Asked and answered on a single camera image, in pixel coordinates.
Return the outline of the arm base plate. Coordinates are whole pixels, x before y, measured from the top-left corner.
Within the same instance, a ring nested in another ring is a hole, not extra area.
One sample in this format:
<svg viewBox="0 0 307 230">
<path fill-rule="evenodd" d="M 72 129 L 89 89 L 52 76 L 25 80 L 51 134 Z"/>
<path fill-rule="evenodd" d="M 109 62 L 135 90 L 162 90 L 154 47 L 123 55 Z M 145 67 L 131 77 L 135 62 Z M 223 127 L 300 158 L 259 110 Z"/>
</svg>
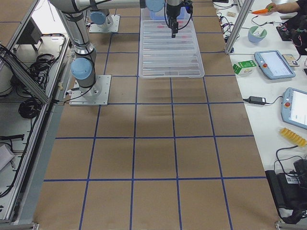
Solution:
<svg viewBox="0 0 307 230">
<path fill-rule="evenodd" d="M 117 33 L 119 29 L 120 15 L 108 15 L 94 14 L 90 16 L 91 25 L 89 33 L 92 34 L 105 34 L 105 33 Z"/>
<path fill-rule="evenodd" d="M 89 90 L 79 86 L 75 80 L 74 87 L 78 88 L 71 93 L 71 106 L 106 106 L 108 105 L 111 75 L 96 75 L 96 83 Z"/>
</svg>

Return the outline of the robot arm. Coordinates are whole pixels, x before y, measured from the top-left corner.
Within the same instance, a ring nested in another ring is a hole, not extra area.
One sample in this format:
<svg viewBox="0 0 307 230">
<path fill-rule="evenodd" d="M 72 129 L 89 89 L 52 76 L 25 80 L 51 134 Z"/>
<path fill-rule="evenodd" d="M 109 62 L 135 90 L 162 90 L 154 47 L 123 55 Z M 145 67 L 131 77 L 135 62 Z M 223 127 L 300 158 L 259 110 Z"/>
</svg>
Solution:
<svg viewBox="0 0 307 230">
<path fill-rule="evenodd" d="M 179 31 L 177 17 L 181 8 L 189 3 L 184 0 L 52 0 L 51 4 L 61 13 L 62 22 L 74 45 L 76 59 L 71 63 L 71 73 L 85 98 L 97 98 L 102 91 L 95 73 L 96 50 L 90 42 L 84 22 L 84 11 L 91 9 L 91 21 L 106 24 L 109 9 L 147 8 L 152 12 L 165 11 L 167 26 L 172 37 Z"/>
</svg>

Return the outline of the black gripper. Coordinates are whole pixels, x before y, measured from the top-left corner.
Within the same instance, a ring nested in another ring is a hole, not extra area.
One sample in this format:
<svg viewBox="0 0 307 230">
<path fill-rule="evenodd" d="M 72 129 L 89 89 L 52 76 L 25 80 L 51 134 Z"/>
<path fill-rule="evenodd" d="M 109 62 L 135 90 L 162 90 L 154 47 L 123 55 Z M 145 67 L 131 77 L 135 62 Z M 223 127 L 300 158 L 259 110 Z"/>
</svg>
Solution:
<svg viewBox="0 0 307 230">
<path fill-rule="evenodd" d="M 182 0 L 166 0 L 167 23 L 170 25 L 171 37 L 178 33 L 177 17 L 180 15 Z"/>
</svg>

